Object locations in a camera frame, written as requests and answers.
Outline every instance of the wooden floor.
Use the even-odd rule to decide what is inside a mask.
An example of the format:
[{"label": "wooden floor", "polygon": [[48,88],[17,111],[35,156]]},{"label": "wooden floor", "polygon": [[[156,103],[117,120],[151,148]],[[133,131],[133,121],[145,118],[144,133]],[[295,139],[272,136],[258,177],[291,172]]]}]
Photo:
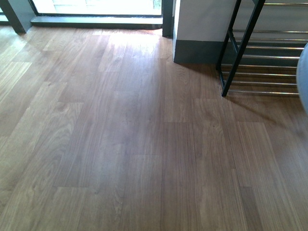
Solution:
[{"label": "wooden floor", "polygon": [[308,116],[161,30],[0,27],[0,230],[307,231]]}]

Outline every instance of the laminate floor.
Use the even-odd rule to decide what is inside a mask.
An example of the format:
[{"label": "laminate floor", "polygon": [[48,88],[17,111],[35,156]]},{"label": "laminate floor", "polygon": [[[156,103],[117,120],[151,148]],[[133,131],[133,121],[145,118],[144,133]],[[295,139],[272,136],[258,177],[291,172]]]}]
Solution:
[{"label": "laminate floor", "polygon": [[299,98],[221,98],[161,33],[0,27],[1,231],[308,230]]}]

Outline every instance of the baseboard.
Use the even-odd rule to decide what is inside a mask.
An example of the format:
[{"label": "baseboard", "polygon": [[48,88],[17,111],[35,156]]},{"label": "baseboard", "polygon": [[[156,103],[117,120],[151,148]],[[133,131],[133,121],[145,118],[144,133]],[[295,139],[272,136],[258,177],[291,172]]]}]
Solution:
[{"label": "baseboard", "polygon": [[161,29],[162,23],[162,18],[37,16],[31,20],[34,26],[103,29]]},{"label": "baseboard", "polygon": [[[250,45],[265,45],[278,47],[292,47],[291,43],[249,43]],[[296,44],[298,47],[304,47],[304,44]],[[215,64],[218,60],[222,42],[216,41],[190,41],[190,40],[173,40],[173,58],[175,63],[202,63]],[[265,50],[265,49],[246,49],[245,54],[253,55],[275,55],[275,56],[300,56],[301,50]],[[223,63],[232,64],[235,60],[235,53],[232,45],[227,46]],[[240,64],[248,65],[275,65],[275,66],[296,66],[297,60],[285,59],[248,59],[243,58]]]},{"label": "baseboard", "polygon": [[174,40],[175,63],[216,63],[222,42]]}]

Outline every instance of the metal rod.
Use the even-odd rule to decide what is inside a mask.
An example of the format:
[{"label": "metal rod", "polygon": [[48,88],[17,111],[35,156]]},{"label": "metal rod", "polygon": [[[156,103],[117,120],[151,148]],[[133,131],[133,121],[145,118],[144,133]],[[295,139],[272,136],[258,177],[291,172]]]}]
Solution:
[{"label": "metal rod", "polygon": [[236,40],[234,38],[234,35],[233,35],[232,31],[228,30],[228,35],[229,35],[230,41],[231,41],[231,43],[233,45],[233,48],[234,48],[235,52],[236,53],[239,52],[239,47],[236,44]]},{"label": "metal rod", "polygon": [[270,55],[244,54],[243,58],[249,58],[249,59],[299,59],[299,56],[270,56]]},{"label": "metal rod", "polygon": [[[232,66],[232,64],[222,64],[221,66]],[[281,68],[281,69],[296,69],[296,66],[271,66],[271,65],[247,65],[247,64],[241,64],[239,67],[268,67],[268,68]]]},{"label": "metal rod", "polygon": [[275,95],[299,95],[298,93],[276,92],[276,91],[230,90],[230,92],[255,93],[255,94],[275,94]]},{"label": "metal rod", "polygon": [[300,50],[302,51],[303,47],[274,47],[274,46],[247,46],[246,48],[250,49],[272,49],[272,50]]},{"label": "metal rod", "polygon": [[274,85],[274,86],[288,86],[288,87],[296,87],[296,83],[272,83],[272,82],[252,82],[252,81],[237,81],[234,80],[233,83],[237,84],[252,84],[252,85]]},{"label": "metal rod", "polygon": [[[233,32],[243,33],[245,30],[233,30]],[[308,34],[308,31],[285,31],[285,30],[254,30],[253,33],[276,33],[276,34]]]},{"label": "metal rod", "polygon": [[308,3],[264,3],[265,6],[308,6]]},{"label": "metal rod", "polygon": [[308,42],[308,39],[295,39],[295,38],[250,38],[251,41],[282,41],[282,42]]},{"label": "metal rod", "polygon": [[249,72],[237,72],[236,75],[243,76],[272,76],[272,77],[296,77],[296,75],[287,75],[287,74],[268,74],[268,73],[249,73]]}]

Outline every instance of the glass door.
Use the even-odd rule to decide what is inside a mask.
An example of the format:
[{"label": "glass door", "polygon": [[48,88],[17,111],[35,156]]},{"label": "glass door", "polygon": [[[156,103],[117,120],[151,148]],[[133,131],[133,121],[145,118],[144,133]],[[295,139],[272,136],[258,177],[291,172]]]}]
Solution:
[{"label": "glass door", "polygon": [[161,16],[162,0],[32,0],[39,14]]}]

